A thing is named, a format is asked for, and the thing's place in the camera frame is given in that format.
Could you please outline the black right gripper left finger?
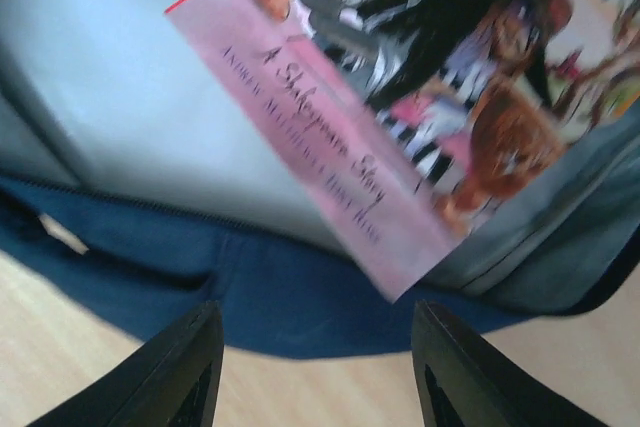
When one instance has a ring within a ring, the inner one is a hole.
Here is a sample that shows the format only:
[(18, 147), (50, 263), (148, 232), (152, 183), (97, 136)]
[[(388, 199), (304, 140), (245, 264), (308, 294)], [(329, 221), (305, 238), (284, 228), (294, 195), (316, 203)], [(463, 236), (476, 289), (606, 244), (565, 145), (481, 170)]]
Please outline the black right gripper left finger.
[(211, 426), (223, 352), (221, 314), (208, 301), (30, 425)]

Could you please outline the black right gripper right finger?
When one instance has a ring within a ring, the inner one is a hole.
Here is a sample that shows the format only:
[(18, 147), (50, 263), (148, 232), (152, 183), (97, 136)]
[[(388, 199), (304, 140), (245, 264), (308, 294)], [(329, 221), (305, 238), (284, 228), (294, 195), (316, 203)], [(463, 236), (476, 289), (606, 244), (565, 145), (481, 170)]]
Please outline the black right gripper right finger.
[(426, 426), (602, 426), (443, 306), (420, 301), (412, 360)]

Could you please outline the navy blue student backpack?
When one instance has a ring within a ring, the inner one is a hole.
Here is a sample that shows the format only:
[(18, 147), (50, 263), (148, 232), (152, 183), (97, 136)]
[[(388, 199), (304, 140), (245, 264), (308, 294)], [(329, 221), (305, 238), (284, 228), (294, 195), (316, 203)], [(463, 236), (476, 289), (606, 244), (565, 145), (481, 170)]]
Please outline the navy blue student backpack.
[[(560, 311), (425, 282), (387, 297), (167, 17), (178, 1), (1, 0), (1, 246), (110, 323), (146, 340), (213, 300), (236, 348), (396, 353), (418, 301), (491, 332), (592, 311), (638, 263), (639, 222)], [(597, 205), (628, 180), (639, 150)]]

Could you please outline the yellow picture card booklet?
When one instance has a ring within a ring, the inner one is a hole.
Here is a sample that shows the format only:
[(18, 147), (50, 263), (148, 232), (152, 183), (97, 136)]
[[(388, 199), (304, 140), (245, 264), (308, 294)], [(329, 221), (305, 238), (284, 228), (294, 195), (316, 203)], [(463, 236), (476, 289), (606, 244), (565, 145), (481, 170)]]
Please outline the yellow picture card booklet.
[(376, 287), (555, 312), (639, 190), (639, 0), (179, 0), (166, 12)]

